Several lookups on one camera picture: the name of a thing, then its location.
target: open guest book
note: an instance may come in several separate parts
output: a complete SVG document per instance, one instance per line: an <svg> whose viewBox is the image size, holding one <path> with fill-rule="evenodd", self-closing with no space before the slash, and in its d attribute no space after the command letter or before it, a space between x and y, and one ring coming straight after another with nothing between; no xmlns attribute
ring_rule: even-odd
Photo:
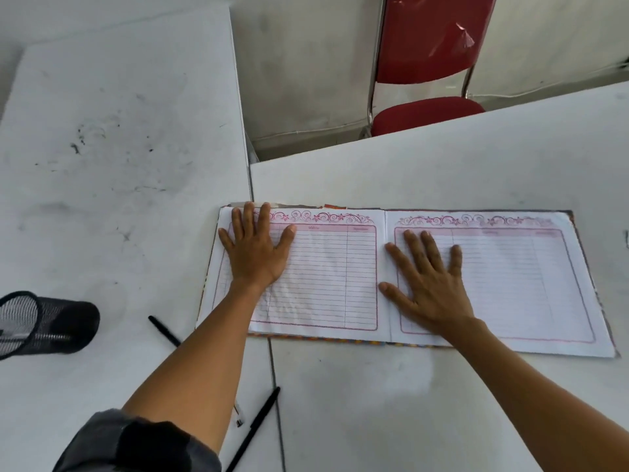
<svg viewBox="0 0 629 472"><path fill-rule="evenodd" d="M232 208L218 226L233 236ZM613 357L615 348L570 215L521 211L274 208L271 238L297 227L281 278L258 303L250 333L447 346L400 316L377 288L408 293L384 245L410 257L407 229L429 231L447 265L463 252L463 282L477 317L516 351ZM216 235L199 321L226 295L230 262Z"/></svg>

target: person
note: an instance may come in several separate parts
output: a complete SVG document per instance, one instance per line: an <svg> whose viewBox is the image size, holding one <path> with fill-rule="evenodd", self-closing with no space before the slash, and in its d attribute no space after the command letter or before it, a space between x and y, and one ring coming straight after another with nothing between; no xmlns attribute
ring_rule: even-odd
<svg viewBox="0 0 629 472"><path fill-rule="evenodd" d="M249 321L265 288L286 267L295 227L277 246L270 205L232 212L234 238L218 231L233 281L224 300L134 392L121 410L95 414L77 433L55 472L209 471L221 449L236 397ZM412 295L381 283L402 314L443 336L474 368L545 472L629 470L629 433L533 369L474 316L461 277L462 252L444 265L427 232L405 232L407 258L386 250Z"/></svg>

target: notebook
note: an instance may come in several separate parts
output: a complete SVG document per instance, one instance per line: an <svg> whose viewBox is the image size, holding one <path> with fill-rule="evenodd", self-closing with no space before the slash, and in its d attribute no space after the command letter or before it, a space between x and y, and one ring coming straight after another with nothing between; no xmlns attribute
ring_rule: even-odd
<svg viewBox="0 0 629 472"><path fill-rule="evenodd" d="M233 235L232 208L218 226ZM458 244L463 282L477 317L520 352L613 357L616 352L570 214L548 211L403 211L274 208L271 238L297 227L284 274L258 303L252 334L448 346L401 316L379 292L409 288L384 250L409 254L407 229L429 231L444 258ZM232 280L216 235L199 322Z"/></svg>

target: finger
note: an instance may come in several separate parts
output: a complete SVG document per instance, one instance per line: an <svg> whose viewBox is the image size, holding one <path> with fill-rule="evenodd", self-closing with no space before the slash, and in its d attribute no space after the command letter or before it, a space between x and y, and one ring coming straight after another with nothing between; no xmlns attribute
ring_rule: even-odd
<svg viewBox="0 0 629 472"><path fill-rule="evenodd" d="M254 203L247 202L245 204L245 211L242 215L242 227L245 231L245 238L254 236Z"/></svg>
<svg viewBox="0 0 629 472"><path fill-rule="evenodd" d="M429 232L424 230L421 232L421 241L424 244L426 256L429 258L430 264L439 273L445 273L444 262L441 260L441 253L439 253L439 248L436 246L435 239L432 238L432 235L430 235Z"/></svg>
<svg viewBox="0 0 629 472"><path fill-rule="evenodd" d="M420 274L408 257L406 257L406 255L402 253L402 251L394 244L386 244L385 248L387 252L389 252L389 255L393 258L393 261L395 261L397 268L400 269L407 282L413 283L417 281Z"/></svg>
<svg viewBox="0 0 629 472"><path fill-rule="evenodd" d="M448 271L452 276L461 276L461 268L463 267L463 252L461 247L455 245L450 250L450 267Z"/></svg>
<svg viewBox="0 0 629 472"><path fill-rule="evenodd" d="M403 313L410 315L416 308L416 303L411 301L401 290L390 283L382 282L378 285L383 295L392 301Z"/></svg>
<svg viewBox="0 0 629 472"><path fill-rule="evenodd" d="M404 232L404 239L408 244L408 248L411 249L415 265L419 272L424 273L432 270L432 266L424 253L424 247L421 245L420 239L417 238L417 235L410 230L406 230Z"/></svg>
<svg viewBox="0 0 629 472"><path fill-rule="evenodd" d="M282 236L279 238L279 243L276 246L276 250L280 252L284 258L288 258L288 252L291 250L291 244L295 239L295 232L297 227L289 225L282 232Z"/></svg>
<svg viewBox="0 0 629 472"><path fill-rule="evenodd" d="M234 247L234 243L232 242L232 239L230 238L229 234L227 233L227 230L225 230L224 228L219 228L218 229L218 238L221 239L221 243L225 247L225 250L230 252L232 250L232 248Z"/></svg>
<svg viewBox="0 0 629 472"><path fill-rule="evenodd" d="M245 234L242 231L242 214L239 208L232 209L232 226L234 228L234 238L236 241L242 240Z"/></svg>
<svg viewBox="0 0 629 472"><path fill-rule="evenodd" d="M262 208L260 209L260 213L258 214L258 234L259 235L269 234L270 213L271 213L271 204L269 204L268 202L264 202L262 204Z"/></svg>

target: red chair seat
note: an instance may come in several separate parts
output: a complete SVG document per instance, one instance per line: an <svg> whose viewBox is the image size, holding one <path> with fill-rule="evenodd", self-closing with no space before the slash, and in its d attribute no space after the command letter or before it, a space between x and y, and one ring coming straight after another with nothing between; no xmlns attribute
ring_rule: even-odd
<svg viewBox="0 0 629 472"><path fill-rule="evenodd" d="M381 136L481 112L485 110L480 104L464 97L436 97L407 102L380 112L373 119L371 135Z"/></svg>

